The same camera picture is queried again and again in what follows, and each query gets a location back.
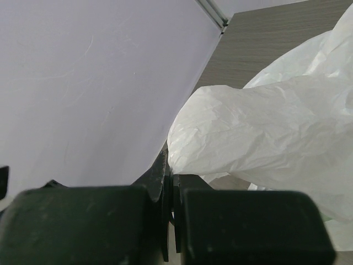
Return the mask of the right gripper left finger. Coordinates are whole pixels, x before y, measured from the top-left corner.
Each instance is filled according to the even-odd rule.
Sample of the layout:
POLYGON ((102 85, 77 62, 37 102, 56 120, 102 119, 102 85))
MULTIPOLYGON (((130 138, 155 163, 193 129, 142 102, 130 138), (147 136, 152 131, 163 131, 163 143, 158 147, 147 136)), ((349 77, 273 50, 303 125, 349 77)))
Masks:
POLYGON ((2 264, 163 264, 169 258, 167 152, 131 185, 19 193, 1 216, 2 264))

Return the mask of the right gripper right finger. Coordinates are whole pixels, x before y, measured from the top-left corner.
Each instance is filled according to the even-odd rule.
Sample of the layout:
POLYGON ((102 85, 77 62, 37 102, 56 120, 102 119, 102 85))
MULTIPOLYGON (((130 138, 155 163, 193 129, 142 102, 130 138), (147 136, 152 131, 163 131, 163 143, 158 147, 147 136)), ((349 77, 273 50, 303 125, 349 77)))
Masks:
POLYGON ((333 264, 336 252, 313 200, 294 191, 216 190, 173 176, 182 264, 333 264))

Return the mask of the white plastic bag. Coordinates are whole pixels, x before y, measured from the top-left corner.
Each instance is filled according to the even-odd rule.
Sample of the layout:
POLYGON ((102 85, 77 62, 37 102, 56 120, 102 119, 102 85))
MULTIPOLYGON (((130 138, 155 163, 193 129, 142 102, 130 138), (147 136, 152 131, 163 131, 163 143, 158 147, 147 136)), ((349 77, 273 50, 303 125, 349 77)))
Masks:
POLYGON ((227 173, 352 219, 352 8, 242 89, 197 89, 168 133, 176 174, 227 173))

